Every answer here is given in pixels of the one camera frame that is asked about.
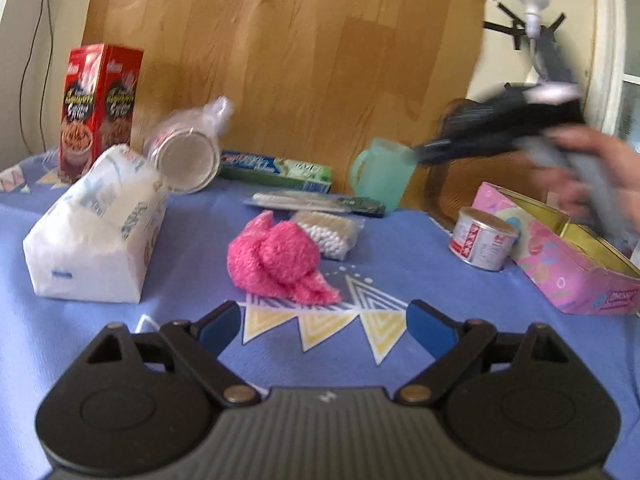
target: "plastic wrapper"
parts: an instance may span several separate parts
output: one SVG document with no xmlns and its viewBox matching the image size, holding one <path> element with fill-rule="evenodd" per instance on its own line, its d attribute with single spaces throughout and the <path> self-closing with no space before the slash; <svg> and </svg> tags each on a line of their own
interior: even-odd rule
<svg viewBox="0 0 640 480">
<path fill-rule="evenodd" d="M 218 174 L 218 139 L 232 114 L 233 105 L 223 96 L 203 108 L 176 110 L 152 129 L 143 153 L 171 191 L 196 192 Z"/>
<path fill-rule="evenodd" d="M 286 211 L 355 213 L 376 218 L 382 218 L 385 215 L 385 206 L 377 200 L 353 196 L 327 196 L 305 191 L 265 190 L 254 192 L 242 202 L 265 209 L 282 209 Z"/>
<path fill-rule="evenodd" d="M 265 209 L 286 211 L 319 211 L 329 213 L 347 213 L 348 209 L 338 203 L 336 197 L 320 193 L 293 190 L 265 190 L 253 193 L 242 200 L 247 205 Z"/>
<path fill-rule="evenodd" d="M 338 216 L 320 211 L 298 211 L 291 218 L 315 242 L 322 256 L 343 261 L 358 241 L 362 218 Z"/>
</svg>

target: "pink cloth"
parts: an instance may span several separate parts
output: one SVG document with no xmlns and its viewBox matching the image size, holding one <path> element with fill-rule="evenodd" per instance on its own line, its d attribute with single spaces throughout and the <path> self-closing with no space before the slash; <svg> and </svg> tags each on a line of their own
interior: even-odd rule
<svg viewBox="0 0 640 480">
<path fill-rule="evenodd" d="M 300 304 L 340 301 L 317 267 L 320 251 L 295 222 L 273 225 L 273 211 L 251 220 L 229 244 L 226 269 L 234 285 L 266 298 Z"/>
</svg>

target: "lid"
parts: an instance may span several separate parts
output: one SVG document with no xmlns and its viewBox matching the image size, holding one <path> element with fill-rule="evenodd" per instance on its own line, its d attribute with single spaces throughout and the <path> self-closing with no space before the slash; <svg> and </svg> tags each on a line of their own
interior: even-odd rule
<svg viewBox="0 0 640 480">
<path fill-rule="evenodd" d="M 156 166 L 173 192 L 201 190 L 218 173 L 220 149 L 202 132 L 176 131 L 158 151 Z"/>
<path fill-rule="evenodd" d="M 491 213 L 487 213 L 486 211 L 480 211 L 473 207 L 463 207 L 460 209 L 460 214 L 466 215 L 479 224 L 482 224 L 484 227 L 493 229 L 502 234 L 509 236 L 518 236 L 520 234 L 518 229 L 513 225 L 495 215 L 492 215 Z"/>
</svg>

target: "mint green cup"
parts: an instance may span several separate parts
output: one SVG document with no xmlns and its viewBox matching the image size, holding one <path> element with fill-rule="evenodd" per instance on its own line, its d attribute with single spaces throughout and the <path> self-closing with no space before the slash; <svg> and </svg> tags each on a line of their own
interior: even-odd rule
<svg viewBox="0 0 640 480">
<path fill-rule="evenodd" d="M 395 211 L 415 170 L 412 149 L 392 140 L 373 139 L 351 165 L 349 183 L 356 196 L 382 202 Z"/>
</svg>

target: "person's hand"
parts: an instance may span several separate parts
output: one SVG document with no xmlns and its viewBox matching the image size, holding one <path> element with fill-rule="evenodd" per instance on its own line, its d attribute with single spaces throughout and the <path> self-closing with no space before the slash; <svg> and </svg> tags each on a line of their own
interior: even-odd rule
<svg viewBox="0 0 640 480">
<path fill-rule="evenodd" d="M 617 137 L 587 126 L 562 126 L 550 130 L 547 136 L 562 148 L 600 156 L 613 186 L 620 192 L 620 205 L 640 232 L 640 155 Z M 534 168 L 533 179 L 542 189 L 555 193 L 560 209 L 572 218 L 588 218 L 589 209 L 585 205 L 588 187 L 569 170 Z"/>
</svg>

